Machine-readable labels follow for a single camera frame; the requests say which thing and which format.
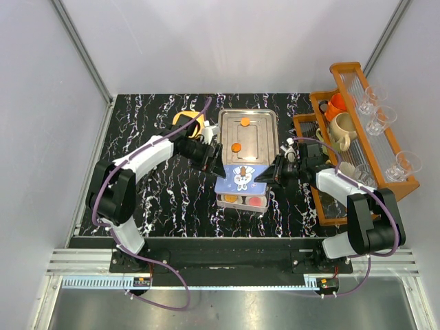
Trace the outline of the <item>golden round biscuit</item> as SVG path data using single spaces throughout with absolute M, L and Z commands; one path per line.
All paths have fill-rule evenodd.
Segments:
M 234 203 L 237 200 L 237 196 L 235 195 L 225 195 L 224 199 L 226 202 Z

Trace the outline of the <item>pink round cookie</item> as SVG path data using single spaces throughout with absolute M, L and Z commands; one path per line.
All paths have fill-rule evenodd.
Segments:
M 251 197 L 248 201 L 248 204 L 251 206 L 261 207 L 262 199 L 260 197 Z

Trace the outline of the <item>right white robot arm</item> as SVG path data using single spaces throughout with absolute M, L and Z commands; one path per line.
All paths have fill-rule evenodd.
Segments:
M 298 159 L 289 160 L 291 151 L 285 149 L 254 181 L 273 187 L 307 183 L 346 208 L 346 232 L 324 239 L 320 251 L 312 255 L 312 264 L 319 272 L 330 271 L 337 259 L 344 257 L 393 255 L 406 241 L 394 192 L 362 184 L 343 174 L 340 165 L 328 164 L 322 152 L 324 145 L 303 138 L 298 144 Z

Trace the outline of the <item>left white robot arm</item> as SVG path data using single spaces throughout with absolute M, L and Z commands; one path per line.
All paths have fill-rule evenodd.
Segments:
M 198 171 L 226 178 L 220 128 L 207 121 L 199 123 L 202 117 L 200 113 L 195 118 L 182 114 L 169 129 L 152 135 L 133 152 L 111 162 L 100 160 L 93 169 L 85 205 L 92 211 L 93 223 L 111 231 L 126 253 L 124 264 L 133 272 L 143 271 L 149 262 L 133 218 L 137 183 L 176 155 L 185 157 Z

